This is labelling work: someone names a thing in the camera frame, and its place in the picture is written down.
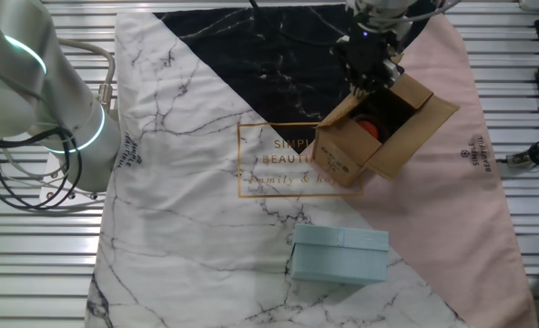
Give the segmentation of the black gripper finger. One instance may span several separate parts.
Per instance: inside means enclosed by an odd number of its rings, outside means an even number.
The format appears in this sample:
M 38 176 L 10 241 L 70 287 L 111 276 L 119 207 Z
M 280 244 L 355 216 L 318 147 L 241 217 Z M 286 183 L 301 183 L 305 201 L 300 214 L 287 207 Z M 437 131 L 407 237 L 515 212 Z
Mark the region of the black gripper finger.
M 371 91 L 388 89 L 396 82 L 396 76 L 390 73 L 374 73 L 371 77 Z
M 363 77 L 349 78 L 350 92 L 357 99 L 365 98 L 369 95 L 368 80 Z

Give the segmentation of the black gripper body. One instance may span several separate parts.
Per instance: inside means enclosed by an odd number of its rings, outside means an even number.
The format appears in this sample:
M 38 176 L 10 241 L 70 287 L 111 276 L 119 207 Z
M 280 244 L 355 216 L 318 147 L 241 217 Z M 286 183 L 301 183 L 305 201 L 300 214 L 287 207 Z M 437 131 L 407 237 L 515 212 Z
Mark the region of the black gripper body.
M 404 73 L 403 67 L 393 61 L 402 51 L 402 40 L 397 33 L 388 29 L 351 25 L 346 35 L 340 37 L 331 48 L 331 53 L 339 60 L 346 80 L 363 77 L 371 89 L 374 73 L 390 73 L 396 81 Z

